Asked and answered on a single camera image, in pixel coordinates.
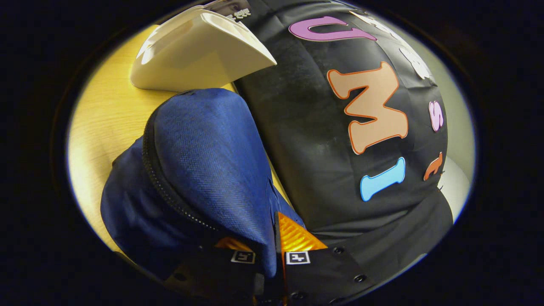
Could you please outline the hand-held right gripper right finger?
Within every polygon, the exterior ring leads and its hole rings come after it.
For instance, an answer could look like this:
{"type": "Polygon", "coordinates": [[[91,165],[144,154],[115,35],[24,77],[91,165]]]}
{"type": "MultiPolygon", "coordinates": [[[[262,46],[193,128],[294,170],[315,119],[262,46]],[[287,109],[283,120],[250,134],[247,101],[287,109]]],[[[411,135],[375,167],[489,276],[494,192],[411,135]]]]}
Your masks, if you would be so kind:
{"type": "Polygon", "coordinates": [[[275,238],[281,304],[345,304],[374,286],[348,248],[326,246],[280,212],[275,238]]]}

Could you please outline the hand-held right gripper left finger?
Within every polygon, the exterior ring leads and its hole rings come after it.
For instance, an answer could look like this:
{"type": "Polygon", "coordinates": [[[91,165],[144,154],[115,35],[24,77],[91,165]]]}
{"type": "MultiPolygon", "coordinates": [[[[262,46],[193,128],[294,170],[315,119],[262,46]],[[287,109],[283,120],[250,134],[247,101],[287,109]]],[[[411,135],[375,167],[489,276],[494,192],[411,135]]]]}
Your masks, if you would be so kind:
{"type": "Polygon", "coordinates": [[[222,238],[185,254],[164,284],[193,304],[257,304],[266,278],[249,246],[222,238]]]}

